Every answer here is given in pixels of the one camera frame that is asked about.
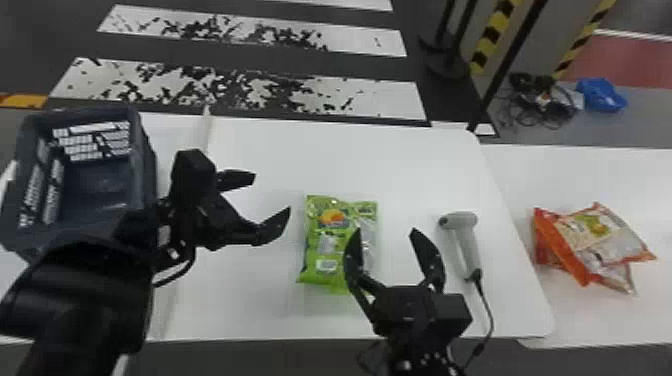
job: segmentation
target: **blue object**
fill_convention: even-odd
[[[586,108],[594,111],[618,112],[628,105],[628,101],[605,78],[582,78],[576,85],[576,91],[583,93]]]

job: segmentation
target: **pole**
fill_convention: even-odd
[[[452,40],[450,48],[445,56],[428,56],[425,59],[425,64],[429,70],[437,76],[447,80],[460,80],[469,75],[469,65],[462,59],[460,54],[460,47],[462,39],[467,33],[469,23],[476,10],[478,0],[469,0],[467,6],[460,18],[460,24],[457,27],[457,32]]]
[[[446,0],[446,6],[439,19],[439,25],[433,32],[424,30],[420,32],[420,45],[430,51],[446,51],[450,48],[450,41],[445,41],[448,34],[448,21],[455,9],[455,0]]]
[[[455,58],[460,55],[462,39],[464,39],[464,34],[467,33],[469,22],[471,22],[471,17],[474,15],[474,10],[476,10],[477,2],[478,0],[469,0],[467,7],[464,9],[464,14],[462,14],[462,18],[460,19],[460,25],[457,27],[457,32],[455,33],[455,39],[450,46],[448,54],[446,54],[446,66],[452,66]]]
[[[490,103],[492,103],[492,100],[495,98],[495,94],[497,94],[499,87],[502,86],[502,82],[504,82],[509,69],[511,69],[513,61],[516,59],[516,56],[518,56],[518,52],[520,52],[523,44],[525,44],[527,37],[530,35],[532,28],[537,23],[537,19],[541,15],[541,11],[544,10],[547,2],[548,0],[535,0],[534,4],[532,4],[532,8],[530,8],[527,16],[525,16],[523,24],[520,26],[516,37],[511,43],[511,47],[506,52],[506,55],[504,55],[502,64],[499,66],[499,68],[497,68],[497,72],[495,72],[495,76],[492,78],[490,86],[488,86],[488,89],[486,90],[485,95],[483,96],[483,99],[478,106],[478,110],[474,113],[471,121],[469,122],[469,126],[467,126],[468,131],[476,131],[476,127],[481,120],[481,116],[483,116],[483,113],[488,111]]]
[[[439,27],[436,29],[436,34],[434,35],[434,42],[437,45],[441,45],[443,36],[448,31],[448,20],[450,20],[450,16],[453,14],[453,9],[455,9],[455,0],[446,1],[446,7],[443,9],[443,14],[439,21]]]

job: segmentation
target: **caution stripe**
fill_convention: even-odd
[[[42,108],[46,95],[0,93],[0,107]]]
[[[597,6],[597,9],[595,9],[595,12],[593,12],[592,17],[590,17],[588,24],[584,26],[583,29],[581,29],[579,36],[576,38],[576,40],[574,40],[574,43],[569,48],[569,51],[567,51],[565,56],[562,57],[558,67],[555,68],[555,71],[552,74],[553,78],[559,80],[562,78],[565,72],[567,72],[569,66],[572,65],[574,59],[579,56],[583,47],[586,45],[586,43],[588,43],[590,37],[593,36],[595,30],[600,26],[600,22],[602,22],[602,19],[604,19],[607,13],[609,13],[609,10],[614,6],[614,4],[616,4],[616,0],[602,0],[600,5]]]
[[[474,56],[469,63],[471,73],[483,73],[488,59],[497,51],[497,42],[509,27],[511,15],[522,2],[523,0],[500,0],[497,3],[495,12],[490,16],[488,25],[485,27],[483,35],[476,45]]]

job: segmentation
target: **snack bag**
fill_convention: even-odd
[[[364,271],[370,271],[375,248],[378,207],[375,202],[348,203],[328,196],[306,198],[306,248],[297,282],[328,286],[346,293],[343,253],[361,228]]]
[[[597,282],[634,294],[629,262],[655,260],[646,244],[605,206],[561,216],[534,210],[535,261],[572,274],[581,284]]]

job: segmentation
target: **white table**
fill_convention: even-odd
[[[581,288],[568,274],[539,269],[556,331],[521,342],[534,348],[672,342],[672,150],[483,146],[528,250],[535,206],[560,213],[600,201],[658,256],[632,264],[639,296],[599,285]]]
[[[170,147],[179,148],[183,139],[186,140],[183,147],[205,145],[207,122],[201,124],[201,119],[198,117],[176,118],[143,114],[143,119],[155,149],[161,151],[163,149],[161,145],[166,147],[165,151],[159,153],[160,155],[168,152]],[[326,123],[313,125],[316,127],[331,126]],[[544,339],[528,339],[522,342],[533,347],[613,346],[671,342],[672,325],[669,324],[669,317],[672,315],[672,304],[670,304],[669,297],[672,296],[672,291],[670,291],[672,289],[670,261],[672,243],[670,224],[672,221],[668,213],[672,213],[672,202],[668,197],[669,188],[672,185],[672,173],[669,173],[672,151],[509,145],[486,145],[482,147],[482,150],[513,217],[516,229],[528,250],[532,249],[529,221],[534,206],[558,212],[571,212],[590,205],[593,200],[599,200],[623,216],[660,258],[656,262],[634,265],[635,283],[640,294],[639,297],[634,298],[601,286],[581,288],[563,272],[541,269],[539,278],[553,307],[557,330]],[[164,158],[159,163],[159,169],[164,176],[167,176],[165,174],[169,171],[170,163],[169,158]],[[230,160],[218,162],[220,168],[244,167],[243,165],[232,166],[230,163]],[[272,196],[263,193],[263,190],[267,189],[264,188],[266,185],[264,176],[268,177],[268,174],[260,173],[258,183],[252,188],[228,196],[234,200],[236,205],[251,205],[248,201],[256,200],[260,205],[258,211],[246,209],[243,212],[244,215],[254,220],[261,220],[265,215],[280,208],[280,203],[277,204],[278,207],[274,207],[275,201],[269,200]],[[165,189],[166,184],[167,180],[164,180],[160,186]],[[357,194],[357,190],[358,188],[353,185],[348,192]],[[405,235],[400,233],[394,247],[411,252]],[[219,268],[221,265],[218,264],[218,260],[221,257],[228,257],[222,256],[230,255],[228,251],[243,253],[243,250],[233,248],[213,254],[202,253],[199,255],[196,270]],[[246,267],[254,266],[255,259],[262,259],[268,252],[263,248],[246,248],[244,251],[256,256],[242,264],[236,264],[235,267],[225,266],[217,272],[236,273],[238,272],[236,269],[245,270]],[[413,260],[406,261],[414,267]],[[0,252],[0,290],[4,292],[22,268],[23,264],[16,257]],[[289,273],[287,276],[294,278],[295,275]],[[208,278],[204,278],[204,275],[199,274],[194,278],[198,281],[210,282]],[[213,283],[219,281],[218,278],[212,280]],[[454,285],[455,281],[449,282],[449,288]],[[188,329],[184,328],[188,328],[191,323],[200,326],[198,321],[201,320],[202,312],[182,316],[182,313],[189,313],[187,312],[189,307],[180,304],[184,301],[183,297],[188,289],[185,286],[178,286],[177,309],[172,313],[167,330],[164,324],[164,330],[159,331],[168,334],[161,338],[191,337]],[[218,285],[204,284],[201,286],[204,286],[206,290],[203,294],[213,300],[220,299],[217,295]],[[249,295],[245,299],[244,304],[248,302],[257,304],[258,302],[258,299],[254,300]],[[213,303],[204,302],[203,304],[208,307]],[[359,314],[354,307],[350,308],[353,308],[351,312],[353,315]],[[206,319],[222,321],[224,314],[225,311],[218,314],[208,313]],[[362,323],[361,329],[368,329],[365,321]],[[209,337],[217,336],[207,334],[204,336],[204,338]]]
[[[463,293],[487,320],[473,286],[456,271],[456,243],[438,229],[454,210],[480,216],[476,235],[497,337],[544,336],[552,316],[476,138],[465,131],[216,118],[208,154],[219,168],[257,173],[254,186],[227,193],[242,215],[263,220],[293,208],[285,234],[260,248],[199,253],[178,292],[165,340],[372,338],[354,299],[295,283],[303,263],[307,194],[374,199],[380,204],[380,255],[374,276],[387,284],[421,280],[408,234],[416,226],[443,250],[447,290]]]

